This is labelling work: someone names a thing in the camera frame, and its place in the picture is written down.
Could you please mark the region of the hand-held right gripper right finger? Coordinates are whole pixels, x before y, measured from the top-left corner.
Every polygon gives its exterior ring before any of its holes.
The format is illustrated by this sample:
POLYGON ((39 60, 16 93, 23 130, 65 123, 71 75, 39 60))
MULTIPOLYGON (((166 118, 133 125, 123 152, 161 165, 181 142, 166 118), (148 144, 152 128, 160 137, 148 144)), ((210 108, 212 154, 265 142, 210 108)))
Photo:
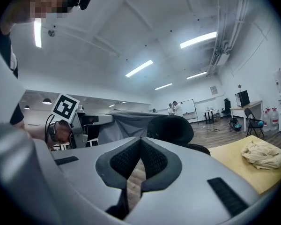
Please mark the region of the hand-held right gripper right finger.
POLYGON ((151 138, 182 162, 178 178, 165 190, 143 193, 126 216, 130 225, 218 225, 231 219, 208 180, 221 178, 248 205, 259 195, 241 176, 215 158, 192 149, 151 138))

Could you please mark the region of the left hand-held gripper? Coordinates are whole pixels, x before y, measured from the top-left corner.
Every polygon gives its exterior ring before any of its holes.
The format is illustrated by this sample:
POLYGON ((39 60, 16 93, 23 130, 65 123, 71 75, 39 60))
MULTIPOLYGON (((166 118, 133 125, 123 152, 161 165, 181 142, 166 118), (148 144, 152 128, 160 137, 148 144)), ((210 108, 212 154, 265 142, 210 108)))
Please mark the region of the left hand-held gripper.
POLYGON ((71 128, 69 148, 85 148, 87 135, 85 126, 100 126, 114 121, 111 115, 85 115, 80 101, 66 94, 59 94, 51 111, 52 115, 66 121, 71 128))

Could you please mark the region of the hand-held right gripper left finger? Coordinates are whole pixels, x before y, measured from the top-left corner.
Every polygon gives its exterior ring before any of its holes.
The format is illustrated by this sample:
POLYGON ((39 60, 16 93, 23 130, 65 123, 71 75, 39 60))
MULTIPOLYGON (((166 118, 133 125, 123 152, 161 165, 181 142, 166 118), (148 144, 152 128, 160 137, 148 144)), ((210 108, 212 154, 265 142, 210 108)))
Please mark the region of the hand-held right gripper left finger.
POLYGON ((42 181, 49 189, 50 225, 139 225, 141 214, 126 214, 126 179, 110 165, 110 158, 139 145, 126 138, 93 148, 49 152, 34 140, 42 181))

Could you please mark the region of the person's left hand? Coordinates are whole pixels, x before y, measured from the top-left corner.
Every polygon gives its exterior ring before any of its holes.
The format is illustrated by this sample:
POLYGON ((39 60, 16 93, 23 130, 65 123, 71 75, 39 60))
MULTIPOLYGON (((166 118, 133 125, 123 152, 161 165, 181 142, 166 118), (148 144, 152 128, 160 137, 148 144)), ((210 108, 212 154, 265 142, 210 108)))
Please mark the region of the person's left hand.
POLYGON ((56 139, 59 143, 69 142, 70 135, 72 134, 72 129, 68 122, 60 120, 55 124, 56 139))

